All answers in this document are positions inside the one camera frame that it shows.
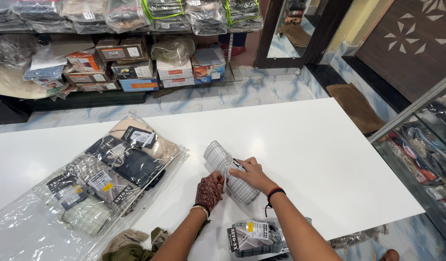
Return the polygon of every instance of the red shoe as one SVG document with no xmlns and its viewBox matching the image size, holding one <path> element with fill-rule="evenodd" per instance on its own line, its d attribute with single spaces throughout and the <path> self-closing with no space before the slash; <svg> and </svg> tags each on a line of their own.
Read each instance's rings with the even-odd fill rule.
<svg viewBox="0 0 446 261">
<path fill-rule="evenodd" d="M 228 52 L 229 52 L 229 49 L 224 49 L 223 51 L 224 51 L 224 56 L 227 57 L 227 54 L 228 54 Z M 233 46 L 233 48 L 232 48 L 232 50 L 231 50 L 231 57 L 239 56 L 239 55 L 245 53 L 246 51 L 247 51 L 247 50 L 246 50 L 246 47 L 245 47 L 245 46 L 242 46 L 242 47 L 239 47 L 239 46 Z"/>
</svg>

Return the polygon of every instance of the black wristband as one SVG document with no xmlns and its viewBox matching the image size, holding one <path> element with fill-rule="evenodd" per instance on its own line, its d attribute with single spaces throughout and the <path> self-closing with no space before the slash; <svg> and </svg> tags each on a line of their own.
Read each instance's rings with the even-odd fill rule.
<svg viewBox="0 0 446 261">
<path fill-rule="evenodd" d="M 270 202 L 271 196 L 272 196 L 274 193 L 277 193 L 277 192 L 282 192 L 282 193 L 284 193 L 285 195 L 287 195 L 287 194 L 285 193 L 284 189 L 282 189 L 282 188 L 277 188 L 277 189 L 273 190 L 271 193 L 269 193 L 268 196 L 266 196 L 267 199 L 268 199 L 268 205 L 266 205 L 266 207 L 265 207 L 265 217 L 268 217 L 268 215 L 266 214 L 266 209 L 267 209 L 268 207 L 270 207 L 270 208 L 273 207 L 273 206 L 271 205 L 271 202 Z"/>
<path fill-rule="evenodd" d="M 201 207 L 205 208 L 208 211 L 208 217 L 210 217 L 210 210 L 208 209 L 207 206 L 205 206 L 204 204 L 200 204 L 200 203 L 197 203 L 197 204 L 193 205 L 193 207 L 195 207 L 195 206 L 201 206 Z"/>
</svg>

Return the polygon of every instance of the white box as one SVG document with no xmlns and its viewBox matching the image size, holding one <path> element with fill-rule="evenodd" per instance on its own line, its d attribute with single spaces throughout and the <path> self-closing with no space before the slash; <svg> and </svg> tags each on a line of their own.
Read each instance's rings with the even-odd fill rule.
<svg viewBox="0 0 446 261">
<path fill-rule="evenodd" d="M 194 85 L 194 77 L 162 80 L 162 83 L 163 83 L 163 86 L 165 88 L 176 87 L 176 86 Z"/>
<path fill-rule="evenodd" d="M 157 60 L 157 71 L 161 80 L 181 79 L 193 77 L 191 59 L 180 67 Z"/>
</svg>

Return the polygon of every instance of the blue box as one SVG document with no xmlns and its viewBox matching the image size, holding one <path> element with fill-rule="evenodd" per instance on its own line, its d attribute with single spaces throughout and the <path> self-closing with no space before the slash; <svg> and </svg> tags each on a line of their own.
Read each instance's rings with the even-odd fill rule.
<svg viewBox="0 0 446 261">
<path fill-rule="evenodd" d="M 120 84 L 124 92 L 157 91 L 157 70 L 154 71 L 154 78 L 120 80 Z"/>
</svg>

